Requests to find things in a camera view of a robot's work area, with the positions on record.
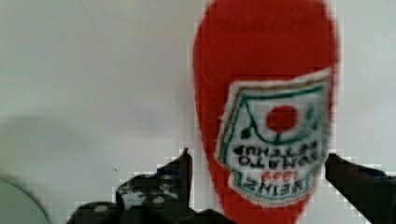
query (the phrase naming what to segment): white wall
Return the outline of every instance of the white wall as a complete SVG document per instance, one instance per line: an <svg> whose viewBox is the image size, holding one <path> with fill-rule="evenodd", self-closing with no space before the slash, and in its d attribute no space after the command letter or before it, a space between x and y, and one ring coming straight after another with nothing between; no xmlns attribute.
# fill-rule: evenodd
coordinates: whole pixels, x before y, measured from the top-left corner
<svg viewBox="0 0 396 224"><path fill-rule="evenodd" d="M0 0L0 173L33 192L53 223L83 203L114 200L120 183L185 146L194 157L191 206L220 211L193 101L191 45L205 6ZM333 148L396 171L396 1L331 6L344 44ZM365 223L320 183L301 224Z"/></svg>

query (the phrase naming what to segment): black metal clamp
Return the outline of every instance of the black metal clamp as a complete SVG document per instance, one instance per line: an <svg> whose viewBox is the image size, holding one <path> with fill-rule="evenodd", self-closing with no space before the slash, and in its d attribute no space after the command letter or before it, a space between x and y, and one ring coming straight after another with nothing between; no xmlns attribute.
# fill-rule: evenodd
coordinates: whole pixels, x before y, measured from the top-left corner
<svg viewBox="0 0 396 224"><path fill-rule="evenodd" d="M116 203L81 206L67 224L232 224L208 209L189 208L192 157L185 148L174 161L154 175L137 175L116 190Z"/></svg>

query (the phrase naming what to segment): red knitted bottle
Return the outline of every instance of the red knitted bottle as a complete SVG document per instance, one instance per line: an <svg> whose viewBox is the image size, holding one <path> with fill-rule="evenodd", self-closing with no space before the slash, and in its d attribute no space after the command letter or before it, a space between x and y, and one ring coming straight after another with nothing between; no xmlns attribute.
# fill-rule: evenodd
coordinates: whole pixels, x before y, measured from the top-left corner
<svg viewBox="0 0 396 224"><path fill-rule="evenodd" d="M328 155L338 63L319 0L217 0L197 32L195 98L209 171L237 223L295 223Z"/></svg>

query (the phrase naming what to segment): bottle label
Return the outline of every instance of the bottle label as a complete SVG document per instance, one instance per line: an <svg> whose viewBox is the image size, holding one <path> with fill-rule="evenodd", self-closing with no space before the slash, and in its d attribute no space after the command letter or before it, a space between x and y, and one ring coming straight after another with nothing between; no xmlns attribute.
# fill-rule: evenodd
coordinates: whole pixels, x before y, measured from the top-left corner
<svg viewBox="0 0 396 224"><path fill-rule="evenodd" d="M278 207L315 188L328 154L329 74L232 84L216 150L232 189Z"/></svg>

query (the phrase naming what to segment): red yarn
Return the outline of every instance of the red yarn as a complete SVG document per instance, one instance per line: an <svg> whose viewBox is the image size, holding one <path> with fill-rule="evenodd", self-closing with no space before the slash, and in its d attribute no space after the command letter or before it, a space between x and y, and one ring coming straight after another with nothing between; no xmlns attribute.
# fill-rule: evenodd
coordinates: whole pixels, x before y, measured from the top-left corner
<svg viewBox="0 0 396 224"><path fill-rule="evenodd" d="M229 187L230 172L214 153L230 85L290 80L331 67L331 112L338 63L334 29L319 0L218 0L207 10L193 51L196 109L219 200L225 215L237 223L295 223L309 197L262 208Z"/></svg>

